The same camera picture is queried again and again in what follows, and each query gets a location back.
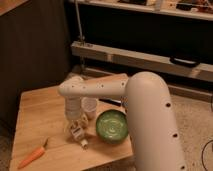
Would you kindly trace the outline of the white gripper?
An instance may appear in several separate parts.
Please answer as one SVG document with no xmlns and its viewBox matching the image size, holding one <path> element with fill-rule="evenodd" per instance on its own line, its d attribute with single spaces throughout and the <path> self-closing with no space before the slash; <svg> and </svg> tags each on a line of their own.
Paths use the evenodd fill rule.
<svg viewBox="0 0 213 171">
<path fill-rule="evenodd" d="M 66 98 L 65 99 L 65 115 L 68 119 L 77 119 L 80 116 L 80 125 L 86 128 L 89 124 L 88 118 L 85 114 L 81 115 L 81 99 L 80 98 Z M 70 132 L 71 121 L 66 119 L 64 121 L 63 131 Z"/>
</svg>

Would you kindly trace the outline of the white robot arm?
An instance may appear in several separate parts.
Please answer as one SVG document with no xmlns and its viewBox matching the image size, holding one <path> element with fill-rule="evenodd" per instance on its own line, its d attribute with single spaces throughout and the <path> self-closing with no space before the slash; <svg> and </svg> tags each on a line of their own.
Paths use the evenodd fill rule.
<svg viewBox="0 0 213 171">
<path fill-rule="evenodd" d="M 74 76 L 58 91 L 66 99 L 70 120 L 80 117 L 81 97 L 124 102 L 137 171 L 187 171 L 170 92 L 159 75 L 139 72 L 89 80 Z"/>
</svg>

